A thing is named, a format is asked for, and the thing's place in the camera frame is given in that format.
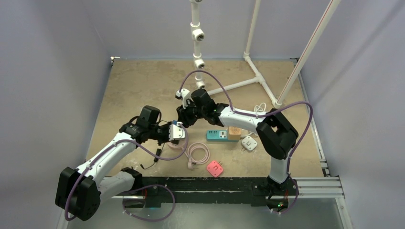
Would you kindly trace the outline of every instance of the robotic arm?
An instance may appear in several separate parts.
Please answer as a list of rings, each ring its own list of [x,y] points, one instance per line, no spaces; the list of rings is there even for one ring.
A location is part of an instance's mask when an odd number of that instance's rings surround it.
[[[93,158],[76,169],[65,168],[59,177],[56,205],[81,220],[87,220],[94,215],[104,200],[121,192],[143,187],[142,174],[131,168],[125,168],[113,177],[105,178],[105,175],[124,156],[137,147],[143,148],[140,144],[148,139],[157,140],[159,145],[169,141],[178,143],[178,140],[184,139],[187,135],[183,128],[188,128],[198,119],[205,119],[212,125],[240,127],[259,135],[266,152],[272,157],[267,183],[260,187],[269,192],[269,199],[273,195],[284,195],[289,186],[292,186],[292,179],[287,173],[286,159],[296,143],[298,133],[281,113],[258,117],[266,113],[235,109],[256,117],[237,114],[227,104],[216,104],[204,89],[192,93],[182,89],[176,92],[176,98],[182,100],[182,105],[176,109],[177,122],[159,125],[160,110],[145,106],[141,114],[124,124],[114,139]],[[173,160],[181,155],[166,160]],[[279,201],[269,200],[267,204],[273,208]]]

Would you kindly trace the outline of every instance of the white plug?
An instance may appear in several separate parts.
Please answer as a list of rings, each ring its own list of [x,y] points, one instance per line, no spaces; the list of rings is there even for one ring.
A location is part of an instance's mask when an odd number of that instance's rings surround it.
[[[242,140],[242,145],[248,151],[252,151],[252,150],[254,150],[256,148],[257,142],[251,136],[247,136]]]

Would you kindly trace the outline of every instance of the gray wall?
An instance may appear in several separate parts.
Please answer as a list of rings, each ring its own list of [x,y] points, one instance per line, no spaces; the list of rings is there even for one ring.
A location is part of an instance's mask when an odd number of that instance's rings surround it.
[[[85,158],[110,60],[80,0],[0,5],[0,227],[55,228],[59,174]]]
[[[356,228],[404,228],[405,2],[342,1],[303,69]]]
[[[142,59],[192,58],[188,0],[84,0],[112,56]],[[264,0],[251,55],[296,58],[305,48],[329,0]],[[203,0],[203,58],[242,58],[254,0]]]

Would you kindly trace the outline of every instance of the pink plug adapter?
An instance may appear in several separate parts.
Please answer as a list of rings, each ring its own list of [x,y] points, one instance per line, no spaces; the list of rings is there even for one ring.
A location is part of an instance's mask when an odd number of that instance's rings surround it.
[[[212,161],[209,165],[207,165],[207,170],[213,177],[218,177],[224,171],[221,165],[216,161]]]

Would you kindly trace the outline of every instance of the blue power strip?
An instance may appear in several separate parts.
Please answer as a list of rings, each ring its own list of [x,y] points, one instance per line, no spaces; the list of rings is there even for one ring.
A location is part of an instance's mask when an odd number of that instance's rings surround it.
[[[208,142],[239,142],[239,140],[229,140],[227,130],[207,130]]]

